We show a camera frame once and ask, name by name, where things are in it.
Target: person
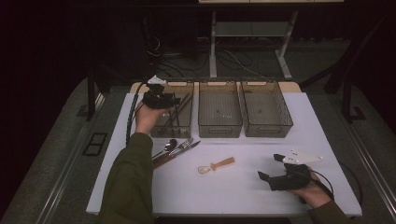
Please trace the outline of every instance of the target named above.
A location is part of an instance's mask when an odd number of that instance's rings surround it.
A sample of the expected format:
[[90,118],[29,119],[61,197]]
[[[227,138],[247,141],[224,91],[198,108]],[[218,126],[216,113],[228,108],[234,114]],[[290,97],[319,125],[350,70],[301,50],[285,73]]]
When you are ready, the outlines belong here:
[[[143,103],[139,103],[136,108],[136,128],[128,146],[120,152],[110,169],[96,219],[98,224],[154,222],[151,199],[153,142],[149,133],[167,109],[151,109]],[[313,172],[311,174],[312,178],[318,179]],[[312,207],[308,214],[315,224],[358,223],[357,220],[349,219],[314,182],[304,189],[290,192],[302,197]]]

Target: green sleeve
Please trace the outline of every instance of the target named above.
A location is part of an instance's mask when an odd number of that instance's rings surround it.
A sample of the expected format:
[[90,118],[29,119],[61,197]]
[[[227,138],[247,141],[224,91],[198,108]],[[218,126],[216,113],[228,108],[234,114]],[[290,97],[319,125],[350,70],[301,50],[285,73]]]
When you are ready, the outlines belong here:
[[340,207],[334,202],[323,204],[319,208],[308,211],[314,224],[358,224],[357,220],[348,218]]
[[108,174],[96,223],[151,224],[152,140],[134,133]]

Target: spoon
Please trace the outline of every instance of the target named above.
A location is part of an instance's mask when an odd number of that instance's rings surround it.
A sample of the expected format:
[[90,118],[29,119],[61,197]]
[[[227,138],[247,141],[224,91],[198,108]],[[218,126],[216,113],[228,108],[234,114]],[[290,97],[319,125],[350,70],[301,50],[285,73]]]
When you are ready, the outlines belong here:
[[176,140],[175,138],[170,139],[170,140],[165,144],[165,148],[164,148],[161,152],[155,154],[155,155],[154,155],[153,157],[151,157],[151,158],[154,159],[154,158],[156,158],[158,155],[160,155],[160,154],[162,154],[162,153],[164,153],[164,152],[172,151],[172,150],[176,147],[176,145],[177,145],[177,140]]
[[204,174],[208,173],[210,170],[216,171],[216,169],[219,168],[220,166],[228,165],[233,162],[235,162],[235,159],[233,157],[230,157],[228,159],[225,159],[224,161],[220,161],[215,164],[210,163],[210,166],[200,166],[200,167],[198,167],[198,172],[201,175],[204,175]]

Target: white tabletop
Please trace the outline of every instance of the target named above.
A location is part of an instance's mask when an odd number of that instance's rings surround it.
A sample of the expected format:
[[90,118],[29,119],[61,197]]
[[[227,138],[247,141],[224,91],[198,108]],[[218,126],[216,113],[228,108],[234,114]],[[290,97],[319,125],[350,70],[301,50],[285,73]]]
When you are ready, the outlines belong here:
[[[305,93],[284,93],[294,125],[286,138],[245,137],[200,138],[198,136],[198,96],[194,96],[192,136],[201,144],[154,170],[153,213],[156,216],[242,216],[292,217],[305,214],[306,205],[284,191],[271,191],[257,171],[270,176],[284,175],[284,166],[273,154],[286,155],[292,149],[324,157],[309,164],[325,175],[334,188],[335,201],[349,216],[361,216],[361,207],[339,166],[318,118]],[[87,212],[100,210],[106,178],[120,150],[125,147],[126,121],[133,95],[128,94],[97,177]],[[152,153],[163,149],[168,139],[154,138]],[[235,163],[200,175],[198,166],[234,157]]]

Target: hand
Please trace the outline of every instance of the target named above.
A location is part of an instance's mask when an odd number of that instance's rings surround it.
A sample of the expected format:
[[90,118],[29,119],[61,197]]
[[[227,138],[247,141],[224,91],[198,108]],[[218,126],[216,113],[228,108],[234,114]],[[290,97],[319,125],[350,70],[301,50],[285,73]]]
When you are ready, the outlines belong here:
[[140,102],[135,110],[136,129],[134,132],[149,134],[160,116],[166,113],[168,110],[169,109],[151,109],[147,105]]
[[[314,172],[311,172],[311,177],[319,180]],[[327,195],[326,192],[313,181],[309,182],[309,184],[303,189],[293,189],[288,190],[288,192],[302,197],[312,208],[321,207],[323,204],[332,200],[329,195]]]

